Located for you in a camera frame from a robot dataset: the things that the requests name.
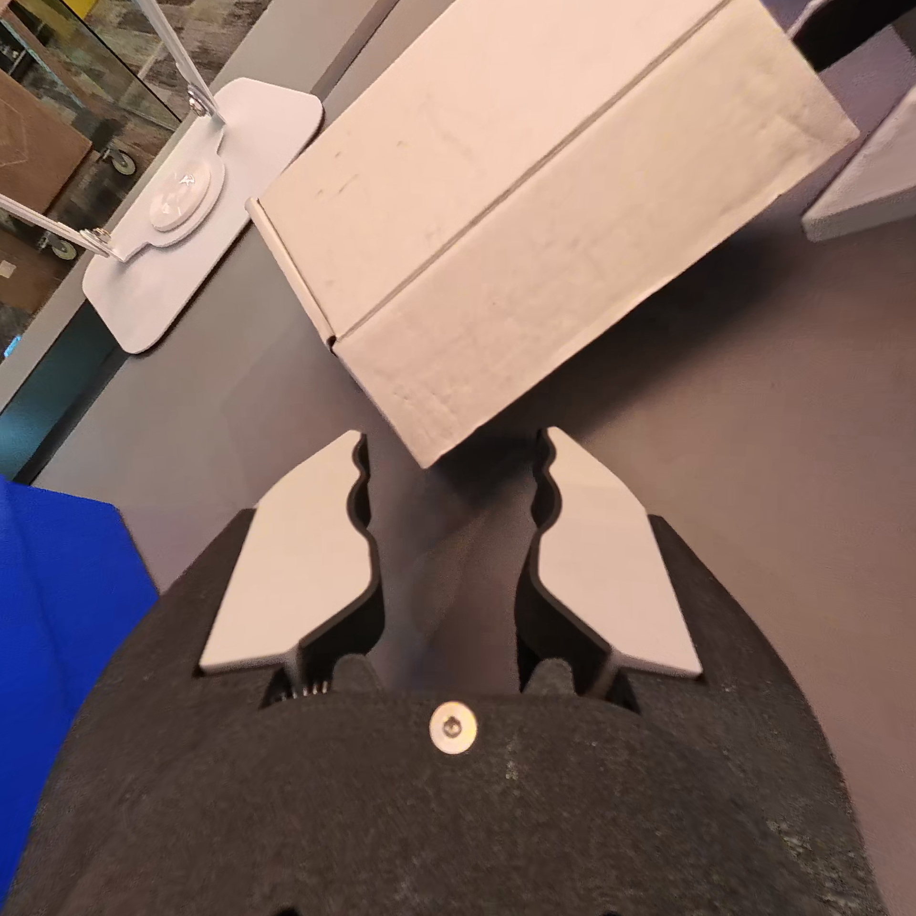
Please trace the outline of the blue plastic bin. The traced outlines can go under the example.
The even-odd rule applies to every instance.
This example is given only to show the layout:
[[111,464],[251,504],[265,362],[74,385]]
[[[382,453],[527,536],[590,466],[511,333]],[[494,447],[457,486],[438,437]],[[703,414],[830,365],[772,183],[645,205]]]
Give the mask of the blue plastic bin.
[[157,597],[114,506],[2,479],[2,900],[75,716]]

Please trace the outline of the brown wheeled dolly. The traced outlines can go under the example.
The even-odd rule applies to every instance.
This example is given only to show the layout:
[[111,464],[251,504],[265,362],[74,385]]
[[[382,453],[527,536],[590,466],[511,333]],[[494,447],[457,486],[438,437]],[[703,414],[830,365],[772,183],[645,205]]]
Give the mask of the brown wheeled dolly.
[[48,215],[90,148],[88,138],[1,73],[2,209],[75,246],[125,263],[126,255],[115,250],[104,229],[76,230]]

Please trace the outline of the document stand with white base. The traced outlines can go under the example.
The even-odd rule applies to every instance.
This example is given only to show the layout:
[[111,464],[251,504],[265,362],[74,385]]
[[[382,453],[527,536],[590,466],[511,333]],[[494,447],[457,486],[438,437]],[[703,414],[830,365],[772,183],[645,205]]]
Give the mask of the document stand with white base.
[[1,197],[6,212],[92,253],[84,296],[132,355],[165,335],[249,222],[247,202],[302,153],[324,117],[318,97],[250,78],[213,93],[160,6],[135,4],[176,62],[196,119],[111,232],[76,231]]

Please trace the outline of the white cardboard mailer box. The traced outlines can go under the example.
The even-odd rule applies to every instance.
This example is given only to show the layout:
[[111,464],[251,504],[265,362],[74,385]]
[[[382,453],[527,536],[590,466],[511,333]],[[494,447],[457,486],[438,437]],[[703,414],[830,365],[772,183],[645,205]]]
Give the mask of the white cardboard mailer box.
[[435,464],[852,144],[761,2],[454,2],[246,209]]

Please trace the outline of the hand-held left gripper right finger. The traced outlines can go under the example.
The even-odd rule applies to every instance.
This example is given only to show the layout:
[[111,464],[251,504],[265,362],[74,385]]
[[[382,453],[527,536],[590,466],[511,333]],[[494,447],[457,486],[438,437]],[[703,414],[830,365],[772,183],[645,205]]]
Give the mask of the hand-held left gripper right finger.
[[695,681],[703,666],[647,511],[559,427],[533,465],[534,533],[515,596],[520,687],[564,661],[573,688],[604,698],[621,672]]

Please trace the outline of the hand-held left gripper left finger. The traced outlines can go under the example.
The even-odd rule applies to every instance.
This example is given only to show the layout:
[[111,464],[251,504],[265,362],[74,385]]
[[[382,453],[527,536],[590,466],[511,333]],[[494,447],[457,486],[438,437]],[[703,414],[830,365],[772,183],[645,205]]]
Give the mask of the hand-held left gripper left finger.
[[201,652],[202,674],[281,668],[292,693],[324,693],[341,658],[377,644],[385,604],[370,476],[367,437],[351,429],[261,498]]

